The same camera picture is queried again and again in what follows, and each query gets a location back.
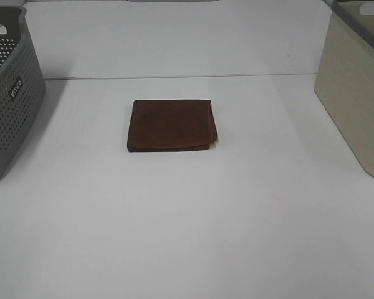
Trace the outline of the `brown towel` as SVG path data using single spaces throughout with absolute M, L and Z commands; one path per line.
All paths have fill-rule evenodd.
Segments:
M 218 138 L 209 100 L 135 100 L 129 152 L 206 150 Z

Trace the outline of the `beige plastic bin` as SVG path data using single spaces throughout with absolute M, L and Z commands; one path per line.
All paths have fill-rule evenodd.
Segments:
M 314 92 L 374 177 L 374 1 L 334 1 Z

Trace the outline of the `grey perforated plastic basket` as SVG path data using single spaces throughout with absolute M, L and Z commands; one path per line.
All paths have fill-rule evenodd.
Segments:
M 0 179 L 28 136 L 46 84 L 26 22 L 26 9 L 0 6 Z

